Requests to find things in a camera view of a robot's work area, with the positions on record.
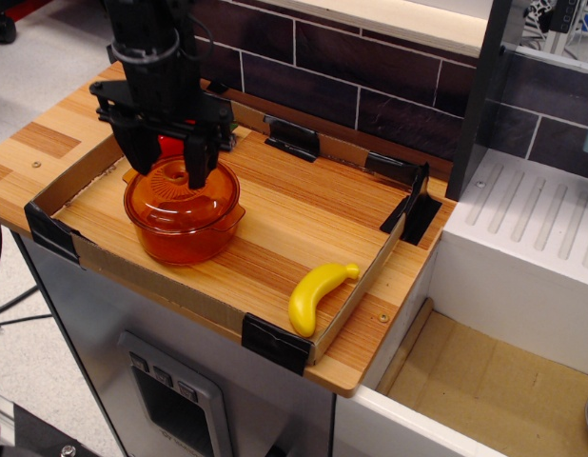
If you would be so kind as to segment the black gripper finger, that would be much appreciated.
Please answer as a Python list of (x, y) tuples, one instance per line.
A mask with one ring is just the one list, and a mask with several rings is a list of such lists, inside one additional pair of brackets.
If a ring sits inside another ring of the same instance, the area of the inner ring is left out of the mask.
[(189, 135), (184, 140), (184, 161), (188, 187), (201, 189), (209, 174), (217, 167), (219, 148), (210, 138)]
[(145, 127), (112, 126), (114, 137), (130, 165), (148, 175), (162, 151), (158, 134)]

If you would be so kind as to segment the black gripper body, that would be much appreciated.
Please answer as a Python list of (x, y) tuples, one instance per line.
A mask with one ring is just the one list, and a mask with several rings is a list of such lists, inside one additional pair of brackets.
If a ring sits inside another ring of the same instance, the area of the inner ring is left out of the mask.
[(164, 65), (123, 65), (121, 80), (94, 82), (89, 91), (99, 118), (113, 125), (145, 127), (183, 139), (206, 134), (218, 148), (229, 139), (231, 105), (201, 88), (200, 63), (175, 59)]

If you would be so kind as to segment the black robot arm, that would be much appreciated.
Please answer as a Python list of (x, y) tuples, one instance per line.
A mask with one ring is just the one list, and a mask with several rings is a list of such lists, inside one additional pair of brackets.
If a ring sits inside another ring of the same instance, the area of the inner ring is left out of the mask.
[(162, 153), (162, 136), (182, 141), (190, 189), (205, 186), (221, 150), (233, 145), (234, 114), (228, 101), (201, 87), (194, 30), (199, 21), (187, 1), (108, 1), (111, 51), (125, 77), (94, 83), (101, 121), (131, 166), (149, 174)]

